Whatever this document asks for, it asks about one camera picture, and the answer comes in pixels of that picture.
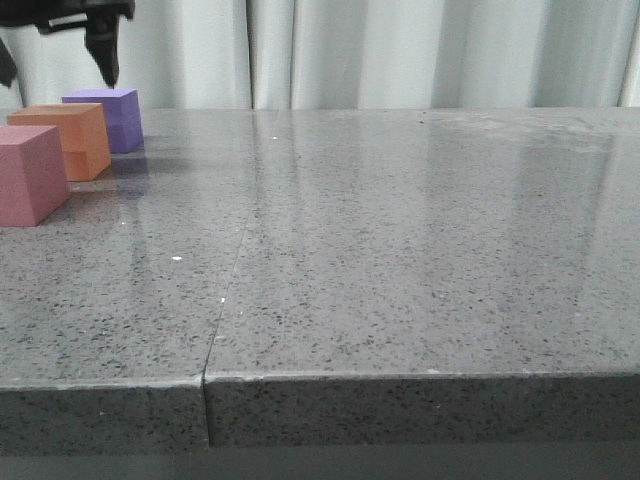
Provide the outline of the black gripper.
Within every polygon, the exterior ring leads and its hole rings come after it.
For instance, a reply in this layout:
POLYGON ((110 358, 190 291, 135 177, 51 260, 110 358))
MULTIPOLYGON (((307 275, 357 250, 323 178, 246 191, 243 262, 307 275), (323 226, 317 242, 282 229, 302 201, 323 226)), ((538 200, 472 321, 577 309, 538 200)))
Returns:
MULTIPOLYGON (((134 0, 2 1, 1 26, 34 25, 43 35, 84 27, 85 47, 105 84, 114 88, 119 78, 119 18, 131 20, 134 12, 134 0)), ((10 88, 16 77, 16 64, 0 39, 0 84, 10 88)))

